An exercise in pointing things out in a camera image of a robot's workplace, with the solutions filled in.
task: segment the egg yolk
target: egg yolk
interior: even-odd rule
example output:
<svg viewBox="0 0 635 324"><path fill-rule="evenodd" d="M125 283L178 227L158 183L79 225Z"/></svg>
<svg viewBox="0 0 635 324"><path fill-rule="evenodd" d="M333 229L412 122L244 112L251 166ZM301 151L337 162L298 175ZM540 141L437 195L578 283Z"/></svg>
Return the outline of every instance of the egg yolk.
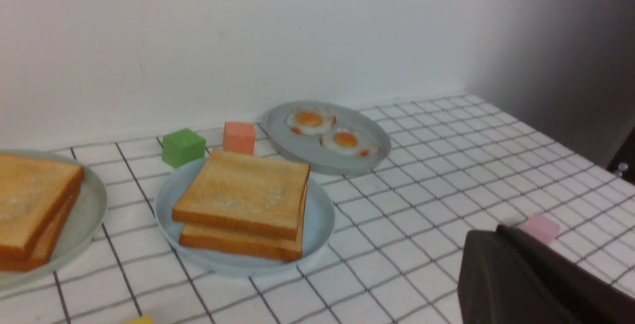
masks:
<svg viewBox="0 0 635 324"><path fill-rule="evenodd" d="M337 145L340 145L341 147L345 147L345 148L356 147L358 144L357 138L353 134L350 134L349 132L336 133L333 136L333 141L335 141Z"/></svg>
<svg viewBox="0 0 635 324"><path fill-rule="evenodd" d="M315 112L300 111L295 114L295 120L303 126L317 127L322 125L322 116Z"/></svg>

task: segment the toast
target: toast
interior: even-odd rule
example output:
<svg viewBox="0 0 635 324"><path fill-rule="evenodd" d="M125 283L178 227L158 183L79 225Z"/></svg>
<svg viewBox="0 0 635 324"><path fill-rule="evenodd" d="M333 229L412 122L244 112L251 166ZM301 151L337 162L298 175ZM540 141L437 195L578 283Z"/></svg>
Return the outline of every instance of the toast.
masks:
<svg viewBox="0 0 635 324"><path fill-rule="evenodd" d="M278 240L240 233L238 231L186 224L181 232L179 243L185 247L215 250L237 255L264 257L272 260L299 260L302 258L306 198L305 188L304 195L302 196L302 206L300 206L298 216L299 224L295 240Z"/></svg>
<svg viewBox="0 0 635 324"><path fill-rule="evenodd" d="M293 241L310 170L308 164L215 149L172 219Z"/></svg>
<svg viewBox="0 0 635 324"><path fill-rule="evenodd" d="M79 196L79 190L80 188L74 189L66 197L62 208L57 211L53 219L46 225L31 256L26 261L0 259L0 270L28 272L49 263L55 245L57 245L57 239L62 233L62 229L64 225L66 225L66 220L75 206L75 202Z"/></svg>
<svg viewBox="0 0 635 324"><path fill-rule="evenodd" d="M0 154L0 258L29 258L68 195L84 180L81 165Z"/></svg>

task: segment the egg white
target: egg white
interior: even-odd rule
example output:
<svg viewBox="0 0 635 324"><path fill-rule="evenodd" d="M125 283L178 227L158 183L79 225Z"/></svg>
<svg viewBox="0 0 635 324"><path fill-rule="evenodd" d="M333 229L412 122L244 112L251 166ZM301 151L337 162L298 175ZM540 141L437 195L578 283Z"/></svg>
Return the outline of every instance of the egg white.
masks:
<svg viewBox="0 0 635 324"><path fill-rule="evenodd" d="M315 112L322 116L322 124L319 126L308 126L301 125L298 123L297 119L295 119L295 115L300 111L309 111ZM333 127L333 121L335 120L335 112L332 109L327 108L316 108L316 109L295 109L291 114L286 118L286 124L289 128L297 128L300 131L300 134L303 135L316 135L316 134L324 134L329 131Z"/></svg>
<svg viewBox="0 0 635 324"><path fill-rule="evenodd" d="M339 132L347 132L352 134L358 141L358 144L355 147L342 147L338 143L335 143L333 136L338 134ZM354 130L348 130L346 128L331 128L328 132L322 135L320 139L320 144L328 150L340 154L341 156L359 156L359 153L363 150L368 151L367 156L371 156L379 152L379 146L377 144L372 143L368 139L365 139L363 136Z"/></svg>

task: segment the yellow cube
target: yellow cube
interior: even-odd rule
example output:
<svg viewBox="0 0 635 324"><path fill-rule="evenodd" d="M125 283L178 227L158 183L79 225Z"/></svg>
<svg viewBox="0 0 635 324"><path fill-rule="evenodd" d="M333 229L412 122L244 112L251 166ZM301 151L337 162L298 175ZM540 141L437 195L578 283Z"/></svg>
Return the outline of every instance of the yellow cube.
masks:
<svg viewBox="0 0 635 324"><path fill-rule="evenodd" d="M144 315L143 317L130 320L128 322L125 322L124 324L152 324L152 323L153 321L150 315Z"/></svg>

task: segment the white wall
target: white wall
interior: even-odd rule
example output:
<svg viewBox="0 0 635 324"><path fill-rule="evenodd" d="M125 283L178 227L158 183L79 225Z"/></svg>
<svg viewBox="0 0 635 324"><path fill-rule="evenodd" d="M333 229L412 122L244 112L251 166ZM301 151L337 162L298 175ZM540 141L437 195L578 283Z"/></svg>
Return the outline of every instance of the white wall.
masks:
<svg viewBox="0 0 635 324"><path fill-rule="evenodd" d="M619 138L607 124L633 109L611 67L632 40L631 1L0 0L0 147L469 86L601 162Z"/></svg>
<svg viewBox="0 0 635 324"><path fill-rule="evenodd" d="M0 0L0 147L465 87L476 0Z"/></svg>

